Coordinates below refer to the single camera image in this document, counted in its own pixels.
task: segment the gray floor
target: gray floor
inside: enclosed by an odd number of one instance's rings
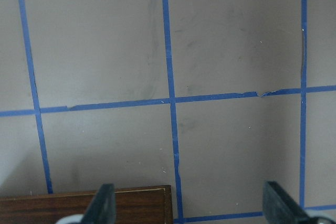
[[[41,122],[18,0],[0,0],[0,196],[47,193],[44,140],[55,193],[169,184],[175,218],[181,200],[187,222],[266,223],[225,218],[259,213],[264,180],[299,201],[307,119],[305,206],[336,205],[336,88],[308,93],[300,115],[301,0],[169,0],[175,95],[189,97],[177,128],[163,0],[25,1]],[[335,16],[335,0],[308,0],[308,87],[336,85]]]

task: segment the vertical blue tape strip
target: vertical blue tape strip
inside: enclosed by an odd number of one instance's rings
[[[171,40],[170,40],[170,21],[169,21],[168,0],[162,0],[162,8],[163,8],[164,40],[165,40],[165,49],[166,49],[170,113],[171,113],[172,136],[173,136],[177,211],[178,211],[178,216],[179,216],[178,220],[180,224],[182,224],[184,222],[183,221],[183,207],[182,207],[182,189],[181,189],[181,178],[180,178],[180,174],[178,173],[179,164],[180,164],[180,155],[179,155],[179,149],[178,149],[178,139],[179,138],[177,135],[176,99],[175,99],[175,89],[174,89],[172,47],[171,47]]]
[[[302,69],[301,69],[301,124],[300,124],[300,206],[305,203],[306,119],[307,119],[307,0],[301,0]]]
[[[48,163],[48,156],[47,156],[47,148],[46,148],[46,143],[45,143],[45,139],[44,139],[40,105],[39,105],[39,101],[38,101],[37,88],[36,88],[36,83],[35,83],[34,64],[33,64],[33,58],[32,58],[32,53],[31,53],[31,45],[30,45],[30,38],[29,38],[29,29],[28,29],[28,21],[27,21],[25,0],[18,0],[18,1],[19,1],[21,24],[22,24],[23,38],[24,38],[24,44],[25,44],[25,50],[26,50],[27,64],[28,64],[30,88],[32,90],[31,94],[32,94],[32,97],[33,97],[37,132],[38,132],[38,138],[39,138],[39,142],[40,142],[44,173],[45,173],[48,193],[52,194],[53,193],[53,191],[52,191],[53,187],[52,187],[51,179],[50,179],[50,170],[49,170],[49,163]]]

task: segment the wood grain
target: wood grain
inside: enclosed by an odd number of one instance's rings
[[[53,224],[83,214],[95,191],[0,199],[0,224]],[[116,224],[173,223],[170,186],[116,189]]]

